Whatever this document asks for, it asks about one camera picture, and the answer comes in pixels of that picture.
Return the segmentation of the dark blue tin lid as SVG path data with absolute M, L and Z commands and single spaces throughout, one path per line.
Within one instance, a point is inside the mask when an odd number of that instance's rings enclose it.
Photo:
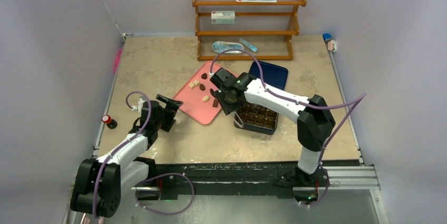
M 268 62 L 259 61 L 259 64 L 263 71 L 265 83 L 284 90 L 288 79 L 288 70 L 285 67 Z

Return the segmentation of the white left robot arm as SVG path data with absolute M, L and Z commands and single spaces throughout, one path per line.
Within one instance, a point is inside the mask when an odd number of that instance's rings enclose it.
M 157 181 L 155 162 L 140 155 L 155 143 L 159 130 L 170 131 L 183 102 L 160 94 L 151 101 L 138 94 L 137 105 L 127 106 L 140 116 L 124 140 L 105 155 L 81 162 L 69 204 L 72 211 L 109 218 L 134 185 L 149 187 Z

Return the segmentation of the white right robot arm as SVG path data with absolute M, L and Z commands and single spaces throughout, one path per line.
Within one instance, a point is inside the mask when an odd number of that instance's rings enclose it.
M 224 68 L 210 73 L 210 81 L 216 87 L 214 96 L 226 115 L 235 115 L 244 105 L 255 104 L 294 122 L 298 142 L 302 145 L 296 179 L 304 186 L 316 180 L 323 144 L 335 126 L 324 98 L 294 95 L 251 74 L 235 76 Z

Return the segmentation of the dark rectangular chocolate piece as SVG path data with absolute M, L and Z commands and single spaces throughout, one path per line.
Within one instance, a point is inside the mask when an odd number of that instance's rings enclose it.
M 213 100 L 213 103 L 212 103 L 212 106 L 213 106 L 214 108 L 217 108 L 218 105 L 219 105 L 218 100 L 214 99 L 214 100 Z

